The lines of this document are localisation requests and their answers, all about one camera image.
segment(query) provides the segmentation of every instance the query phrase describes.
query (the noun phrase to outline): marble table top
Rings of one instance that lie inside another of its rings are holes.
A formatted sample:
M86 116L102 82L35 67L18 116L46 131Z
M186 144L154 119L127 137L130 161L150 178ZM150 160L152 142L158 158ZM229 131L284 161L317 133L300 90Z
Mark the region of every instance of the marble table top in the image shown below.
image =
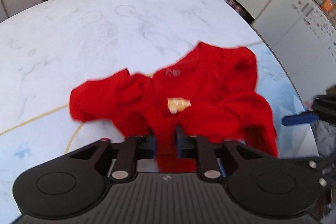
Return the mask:
M280 157L317 154L309 125L281 125L303 106L275 57L223 0L50 0L0 24L0 224L20 215L11 187L24 170L102 137L123 141L110 122L71 120L74 87L125 67L152 73L199 40L250 46L258 59L257 92L274 113ZM158 170L150 160L138 167Z

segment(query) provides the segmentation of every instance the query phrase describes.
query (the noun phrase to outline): printed logo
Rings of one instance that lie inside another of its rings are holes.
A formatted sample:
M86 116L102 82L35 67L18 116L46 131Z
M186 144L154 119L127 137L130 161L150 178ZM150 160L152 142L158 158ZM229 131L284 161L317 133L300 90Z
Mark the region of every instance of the printed logo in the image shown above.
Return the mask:
M181 71L179 69L166 69L167 77L179 77Z
M164 177L162 177L165 181L171 180L172 177L170 175L165 175Z

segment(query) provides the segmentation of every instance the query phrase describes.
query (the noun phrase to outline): red t-shirt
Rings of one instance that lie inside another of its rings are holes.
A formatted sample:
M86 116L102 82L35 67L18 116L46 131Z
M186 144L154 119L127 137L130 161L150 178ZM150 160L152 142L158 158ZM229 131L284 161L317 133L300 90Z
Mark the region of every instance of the red t-shirt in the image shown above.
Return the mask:
M277 156L276 131L268 102L256 94L256 58L246 47L220 48L199 42L180 61L152 78L127 69L89 80L72 90L70 114L82 122L110 119L124 136L147 134L157 139L162 172L192 172L193 160L176 156L174 128L210 142L244 139L247 145ZM190 100L171 114L167 98Z

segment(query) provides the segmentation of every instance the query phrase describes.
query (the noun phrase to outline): silver screw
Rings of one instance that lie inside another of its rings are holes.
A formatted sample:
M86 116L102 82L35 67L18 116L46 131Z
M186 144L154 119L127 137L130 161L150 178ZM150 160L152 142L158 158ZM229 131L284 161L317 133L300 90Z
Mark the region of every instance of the silver screw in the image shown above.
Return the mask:
M112 177L115 179L125 179L128 177L128 173L123 170L114 171Z
M309 164L309 166L310 166L311 168L313 168L313 169L315 169L315 168L317 167L316 162L313 161L313 160L308 161L308 164Z
M208 179L216 179L221 176L221 173L216 170L207 170L204 172L204 176Z
M323 187L326 187L327 186L327 181L324 179L324 178L320 178L319 179L319 183L321 184L321 186L323 186Z

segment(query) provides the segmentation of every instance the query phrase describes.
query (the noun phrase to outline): yellow sticker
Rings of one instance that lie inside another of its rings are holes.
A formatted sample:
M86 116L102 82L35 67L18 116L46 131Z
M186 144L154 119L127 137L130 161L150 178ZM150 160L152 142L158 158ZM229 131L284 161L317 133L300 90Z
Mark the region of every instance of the yellow sticker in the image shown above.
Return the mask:
M168 109L171 114L182 112L187 107L191 106L190 101L184 98L167 98L167 99L168 99Z

